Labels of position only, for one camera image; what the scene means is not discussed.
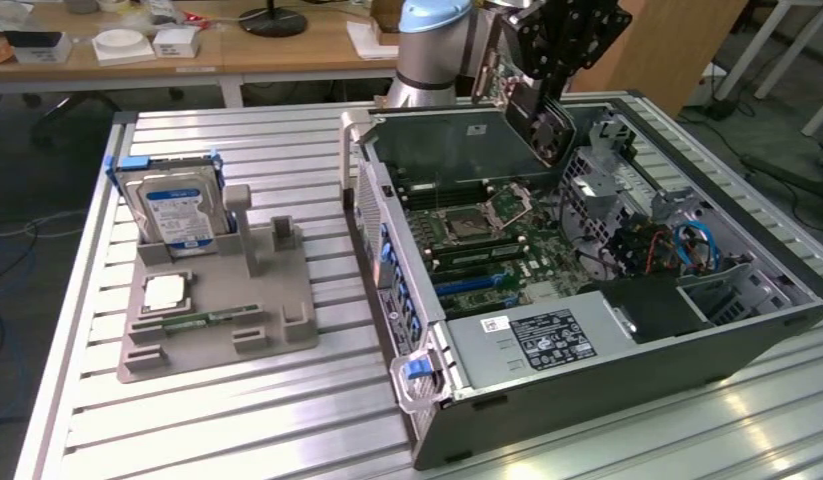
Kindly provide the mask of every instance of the blue hard drive label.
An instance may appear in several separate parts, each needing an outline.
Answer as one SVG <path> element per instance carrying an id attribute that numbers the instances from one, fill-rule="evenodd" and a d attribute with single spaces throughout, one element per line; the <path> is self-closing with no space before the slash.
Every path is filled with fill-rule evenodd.
<path id="1" fill-rule="evenodd" d="M 173 249 L 200 249 L 214 240 L 208 215 L 200 211 L 203 192 L 196 188 L 147 193 L 147 204 L 163 241 Z"/>
<path id="2" fill-rule="evenodd" d="M 535 370 L 544 370 L 596 355 L 571 310 L 522 318 L 510 325 L 527 362 Z"/>

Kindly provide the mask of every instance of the lamp base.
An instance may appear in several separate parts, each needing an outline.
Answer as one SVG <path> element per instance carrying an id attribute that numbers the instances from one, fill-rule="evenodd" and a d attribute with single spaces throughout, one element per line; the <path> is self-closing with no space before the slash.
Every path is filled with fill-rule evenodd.
<path id="1" fill-rule="evenodd" d="M 275 9 L 274 18 L 268 10 L 255 8 L 239 15 L 239 26 L 243 30 L 260 37 L 291 37 L 307 30 L 307 18 L 292 10 Z"/>

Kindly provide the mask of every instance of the white desk leg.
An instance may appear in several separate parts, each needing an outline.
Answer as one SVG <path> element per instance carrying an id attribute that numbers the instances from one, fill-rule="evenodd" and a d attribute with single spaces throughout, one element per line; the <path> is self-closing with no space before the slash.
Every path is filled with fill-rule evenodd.
<path id="1" fill-rule="evenodd" d="M 814 18 L 806 25 L 806 28 L 802 30 L 799 35 L 797 36 L 797 40 L 794 41 L 794 44 L 787 49 L 787 52 L 785 52 L 785 56 L 782 57 L 782 60 L 779 60 L 779 63 L 773 68 L 770 75 L 767 75 L 767 79 L 761 84 L 761 88 L 755 92 L 755 98 L 763 99 L 770 94 L 770 90 L 775 86 L 775 83 L 779 81 L 779 78 L 782 78 L 782 75 L 785 75 L 785 72 L 787 71 L 787 67 L 790 67 L 791 63 L 794 63 L 794 59 L 799 55 L 799 52 L 802 51 L 805 46 L 809 44 L 811 37 L 814 37 L 814 34 L 817 33 L 817 31 L 821 29 L 822 26 L 823 26 L 823 8 L 821 9 L 821 12 L 814 16 Z"/>
<path id="2" fill-rule="evenodd" d="M 219 79 L 222 87 L 222 95 L 224 96 L 224 106 L 227 108 L 242 108 L 244 102 L 242 100 L 242 76 L 227 75 Z"/>
<path id="3" fill-rule="evenodd" d="M 785 18 L 785 14 L 787 13 L 789 9 L 790 9 L 790 3 L 787 2 L 787 0 L 779 0 L 779 3 L 773 9 L 773 13 L 770 14 L 770 17 L 767 18 L 767 21 L 763 22 L 763 26 L 761 27 L 761 30 L 758 30 L 758 34 L 755 35 L 755 38 L 753 38 L 753 41 L 749 44 L 749 47 L 746 47 L 746 51 L 743 52 L 743 55 L 741 55 L 741 59 L 734 64 L 734 68 L 731 69 L 729 76 L 726 77 L 726 79 L 722 81 L 722 84 L 719 85 L 719 91 L 717 92 L 717 99 L 723 100 L 731 93 L 731 90 L 734 89 L 734 85 L 737 85 L 737 82 L 743 76 L 743 73 L 746 73 L 746 69 L 749 68 L 749 65 L 753 63 L 753 60 L 755 59 L 755 56 L 758 55 L 758 52 L 761 51 L 763 44 L 767 43 L 767 38 L 770 38 L 770 35 L 773 34 L 773 30 L 775 30 L 775 27 L 782 21 L 782 18 Z"/>
<path id="4" fill-rule="evenodd" d="M 811 120 L 809 120 L 809 123 L 806 123 L 806 126 L 802 127 L 802 134 L 810 137 L 817 132 L 817 129 L 821 128 L 821 125 L 823 125 L 823 106 L 814 114 L 814 117 L 811 117 Z"/>

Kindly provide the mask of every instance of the white box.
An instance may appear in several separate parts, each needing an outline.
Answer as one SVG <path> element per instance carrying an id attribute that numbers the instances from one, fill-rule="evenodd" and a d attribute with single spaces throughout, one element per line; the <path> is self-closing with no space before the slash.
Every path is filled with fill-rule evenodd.
<path id="1" fill-rule="evenodd" d="M 156 59 L 147 37 L 133 30 L 108 30 L 93 37 L 92 44 L 101 67 Z"/>
<path id="2" fill-rule="evenodd" d="M 199 47 L 196 28 L 167 28 L 153 39 L 153 50 L 160 58 L 195 58 Z"/>
<path id="3" fill-rule="evenodd" d="M 73 43 L 64 32 L 5 32 L 19 63 L 64 63 Z"/>
<path id="4" fill-rule="evenodd" d="M 727 74 L 729 72 L 726 72 L 722 67 L 714 63 L 707 64 L 705 72 L 702 72 L 699 84 L 695 86 L 695 90 L 693 90 L 685 107 L 703 107 L 711 103 L 714 92 L 719 90 L 719 85 L 726 79 Z"/>

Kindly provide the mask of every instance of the slotted metal work surface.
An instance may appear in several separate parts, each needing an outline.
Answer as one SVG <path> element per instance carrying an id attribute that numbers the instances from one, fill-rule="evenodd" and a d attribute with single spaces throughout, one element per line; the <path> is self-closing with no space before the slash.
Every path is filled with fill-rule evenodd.
<path id="1" fill-rule="evenodd" d="M 823 275 L 819 244 L 647 101 L 625 93 L 571 96 L 611 97 L 629 103 Z M 113 126 L 108 155 L 216 148 L 228 182 L 251 185 L 251 221 L 290 214 L 299 222 L 320 344 L 117 382 L 137 229 L 100 176 L 16 478 L 822 478 L 823 323 L 719 384 L 448 468 L 410 468 L 339 202 L 339 115 L 368 105 L 145 113 Z M 666 160 L 647 145 L 638 149 L 637 161 L 661 184 L 679 184 Z"/>

